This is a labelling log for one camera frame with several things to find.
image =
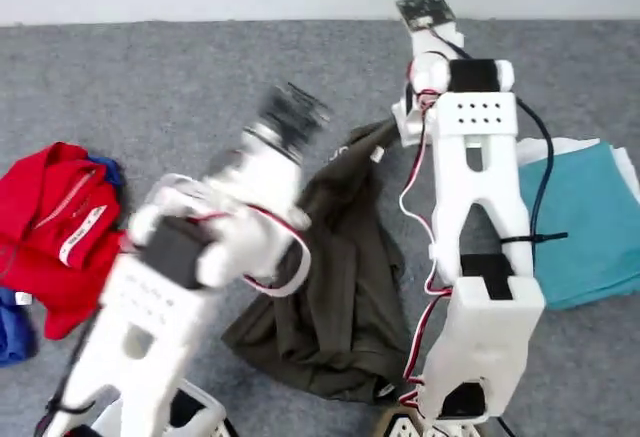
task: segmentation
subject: teal towel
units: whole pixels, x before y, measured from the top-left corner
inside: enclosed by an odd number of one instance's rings
[[[520,168],[520,190],[529,211],[546,163]],[[606,142],[555,156],[538,233],[565,231],[568,238],[536,248],[536,277],[549,308],[566,309],[640,289],[640,205]]]

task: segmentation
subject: red garment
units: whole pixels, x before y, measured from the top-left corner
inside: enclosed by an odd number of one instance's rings
[[[45,337],[61,339],[96,307],[118,252],[120,213],[106,167],[57,142],[0,179],[0,285],[47,308]]]

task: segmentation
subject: olive cloth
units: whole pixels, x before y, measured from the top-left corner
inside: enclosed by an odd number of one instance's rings
[[[410,336],[396,283],[402,254],[376,211],[376,162],[397,140],[391,120],[354,129],[298,202],[312,264],[304,286],[282,299],[260,295],[223,341],[272,378],[328,399],[375,402],[402,382]],[[297,269],[300,248],[280,264]]]

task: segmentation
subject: blue garment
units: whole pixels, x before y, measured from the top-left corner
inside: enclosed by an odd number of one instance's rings
[[[111,185],[113,185],[114,187],[121,187],[122,185],[124,185],[122,174],[120,173],[120,166],[115,160],[108,157],[101,157],[99,155],[89,155],[87,158],[91,162],[102,164],[107,167],[107,176],[105,180]]]
[[[520,168],[529,211],[546,159]],[[565,309],[640,290],[640,205],[620,175],[610,144],[555,156],[538,233],[569,237],[538,244],[536,277],[547,306]]]
[[[32,344],[33,332],[15,292],[0,287],[0,367],[28,359]]]

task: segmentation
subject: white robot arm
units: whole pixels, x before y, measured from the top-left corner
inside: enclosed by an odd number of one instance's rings
[[[433,147],[430,254],[446,287],[431,293],[451,299],[422,373],[406,377],[417,384],[410,397],[424,435],[440,435],[434,425],[452,437],[477,435],[473,425],[500,416],[509,403],[545,306],[518,182],[513,67],[507,61],[456,60],[455,46],[463,38],[444,0],[403,0],[398,7],[413,59],[405,96],[392,111],[404,146],[430,141]],[[479,171],[467,164],[470,147],[481,149]],[[460,233],[474,203],[489,215],[502,253],[460,255]]]
[[[292,85],[274,89],[234,165],[202,181],[169,175],[156,185],[130,220],[128,251],[116,258],[102,309],[37,436],[233,435],[224,407],[182,376],[225,285],[242,277],[278,297],[306,278],[310,256],[297,231],[309,222],[295,206],[300,148],[325,112]],[[294,239],[300,268],[273,282]],[[89,426],[88,407],[107,386],[120,398]]]

